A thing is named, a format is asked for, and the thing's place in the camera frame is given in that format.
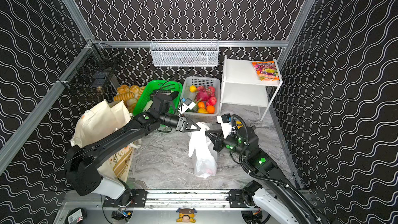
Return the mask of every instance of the black wire basket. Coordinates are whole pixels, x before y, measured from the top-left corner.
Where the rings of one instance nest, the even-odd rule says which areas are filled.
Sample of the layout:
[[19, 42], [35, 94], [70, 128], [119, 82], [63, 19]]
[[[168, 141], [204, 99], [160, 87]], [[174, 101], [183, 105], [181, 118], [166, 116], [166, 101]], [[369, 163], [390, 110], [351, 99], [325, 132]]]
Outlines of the black wire basket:
[[121, 59], [121, 52], [106, 44], [94, 44], [69, 76], [69, 94], [84, 101], [113, 100], [115, 90], [110, 80]]

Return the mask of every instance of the lower shelf board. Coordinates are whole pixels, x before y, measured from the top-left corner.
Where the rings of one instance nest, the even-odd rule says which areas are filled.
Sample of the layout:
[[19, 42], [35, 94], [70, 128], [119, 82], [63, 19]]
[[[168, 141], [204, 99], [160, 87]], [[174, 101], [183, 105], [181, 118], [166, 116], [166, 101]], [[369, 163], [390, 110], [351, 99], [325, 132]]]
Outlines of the lower shelf board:
[[268, 107], [266, 87], [226, 82], [222, 103]]

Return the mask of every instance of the wavy line pattern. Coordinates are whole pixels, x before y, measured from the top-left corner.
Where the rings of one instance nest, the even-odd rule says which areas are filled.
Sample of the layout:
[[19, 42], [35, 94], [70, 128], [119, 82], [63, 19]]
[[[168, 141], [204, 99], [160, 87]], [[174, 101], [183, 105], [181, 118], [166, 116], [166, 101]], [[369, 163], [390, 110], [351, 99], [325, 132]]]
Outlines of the wavy line pattern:
[[280, 47], [229, 47], [220, 48], [219, 64], [216, 67], [155, 67], [148, 48], [119, 48], [122, 58], [116, 77], [128, 85], [146, 85], [156, 79], [174, 80], [184, 83], [188, 76], [221, 79], [224, 55], [231, 59], [271, 61], [277, 59]]
[[[0, 147], [85, 44], [61, 0], [0, 0]], [[80, 116], [92, 104], [63, 93], [0, 175], [0, 223], [47, 223], [64, 194], [46, 189], [65, 162]], [[53, 190], [69, 185], [62, 175]]]
[[304, 0], [75, 0], [98, 40], [286, 40]]
[[343, 223], [396, 223], [398, 0], [316, 0], [275, 111], [315, 205]]

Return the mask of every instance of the gray marble surface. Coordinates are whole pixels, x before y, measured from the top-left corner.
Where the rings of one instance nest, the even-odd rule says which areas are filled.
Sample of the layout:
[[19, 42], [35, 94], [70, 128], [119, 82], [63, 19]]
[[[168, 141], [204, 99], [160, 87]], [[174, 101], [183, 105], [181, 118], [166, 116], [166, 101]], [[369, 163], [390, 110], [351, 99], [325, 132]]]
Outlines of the gray marble surface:
[[[293, 183], [291, 170], [281, 147], [271, 115], [266, 114], [259, 122], [257, 107], [223, 104], [221, 114], [231, 113], [242, 117], [249, 126], [257, 127], [259, 146], [280, 166]], [[215, 117], [197, 118], [194, 121], [214, 124]], [[207, 179], [193, 174], [192, 158], [188, 157], [189, 136], [187, 133], [152, 132], [142, 138], [142, 147], [135, 151], [127, 184], [141, 189], [240, 189], [252, 180], [231, 160], [224, 149], [218, 154], [218, 168], [215, 176]]]

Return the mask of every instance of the top shelf board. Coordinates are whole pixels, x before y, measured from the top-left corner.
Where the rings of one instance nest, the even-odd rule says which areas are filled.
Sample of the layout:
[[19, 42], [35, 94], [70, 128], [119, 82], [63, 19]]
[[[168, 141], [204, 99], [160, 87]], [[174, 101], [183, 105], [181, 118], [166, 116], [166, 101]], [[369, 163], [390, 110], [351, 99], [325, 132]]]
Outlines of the top shelf board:
[[252, 62], [253, 61], [226, 59], [224, 64], [226, 69], [225, 81], [230, 83], [263, 85], [271, 87], [277, 87], [280, 83], [282, 83], [282, 76], [275, 60], [274, 62], [278, 70], [280, 79], [279, 81], [260, 81], [253, 65], [251, 64]]

